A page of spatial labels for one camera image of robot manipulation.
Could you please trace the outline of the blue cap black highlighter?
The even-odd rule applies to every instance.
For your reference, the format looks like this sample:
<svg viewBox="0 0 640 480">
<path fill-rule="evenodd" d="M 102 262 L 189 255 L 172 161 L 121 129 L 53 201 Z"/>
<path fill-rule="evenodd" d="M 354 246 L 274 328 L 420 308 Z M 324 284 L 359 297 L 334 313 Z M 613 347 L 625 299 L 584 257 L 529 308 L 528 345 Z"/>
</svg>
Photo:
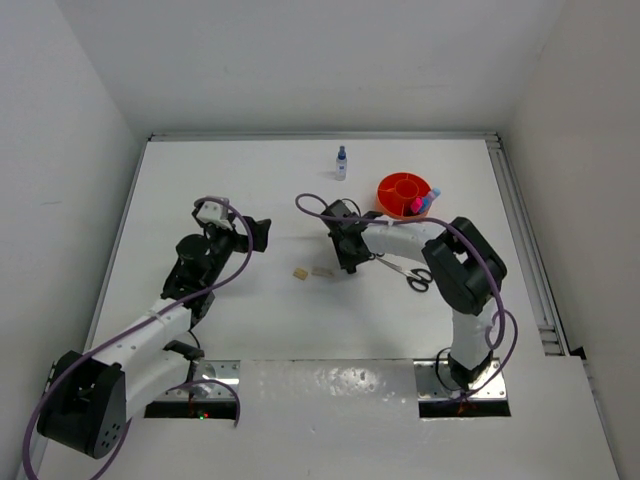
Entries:
<svg viewBox="0 0 640 480">
<path fill-rule="evenodd" d="M 425 196 L 422 198 L 421 211 L 426 211 L 430 208 L 433 198 L 431 196 Z"/>
</svg>

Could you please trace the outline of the pink cap black highlighter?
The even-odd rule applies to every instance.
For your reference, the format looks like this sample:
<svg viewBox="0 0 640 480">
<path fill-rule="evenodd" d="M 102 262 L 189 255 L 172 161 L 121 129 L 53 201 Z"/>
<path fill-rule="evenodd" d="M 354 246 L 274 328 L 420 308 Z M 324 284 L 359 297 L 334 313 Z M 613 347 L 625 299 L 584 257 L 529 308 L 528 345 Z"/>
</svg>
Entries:
<svg viewBox="0 0 640 480">
<path fill-rule="evenodd" d="M 420 215 L 424 211 L 424 200 L 422 197 L 415 198 L 409 206 L 412 215 Z"/>
</svg>

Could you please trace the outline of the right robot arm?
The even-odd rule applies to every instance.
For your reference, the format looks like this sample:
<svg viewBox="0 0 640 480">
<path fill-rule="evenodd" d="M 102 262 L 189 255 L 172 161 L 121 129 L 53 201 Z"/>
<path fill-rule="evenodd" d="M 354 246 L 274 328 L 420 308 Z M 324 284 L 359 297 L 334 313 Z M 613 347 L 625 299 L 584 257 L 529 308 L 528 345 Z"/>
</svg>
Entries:
<svg viewBox="0 0 640 480">
<path fill-rule="evenodd" d="M 452 380 L 463 390 L 483 374 L 505 333 L 500 297 L 506 265 L 465 217 L 446 223 L 422 218 L 396 221 L 379 212 L 360 217 L 336 200 L 320 214 L 343 270 L 383 256 L 420 262 L 452 310 L 453 340 L 448 353 Z"/>
</svg>

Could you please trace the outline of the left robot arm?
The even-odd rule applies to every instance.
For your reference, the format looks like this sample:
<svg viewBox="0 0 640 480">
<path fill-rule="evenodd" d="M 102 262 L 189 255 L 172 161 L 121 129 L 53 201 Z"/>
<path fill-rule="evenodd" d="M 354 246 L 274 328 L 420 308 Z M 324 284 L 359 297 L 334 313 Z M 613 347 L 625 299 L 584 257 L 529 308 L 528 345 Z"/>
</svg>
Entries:
<svg viewBox="0 0 640 480">
<path fill-rule="evenodd" d="M 185 383 L 201 349 L 181 341 L 208 313 L 216 283 L 234 252 L 264 252 L 271 222 L 246 216 L 246 235 L 213 221 L 176 246 L 177 260 L 159 299 L 134 333 L 84 359 L 69 351 L 55 364 L 37 432 L 94 459 L 111 452 L 132 416 Z"/>
</svg>

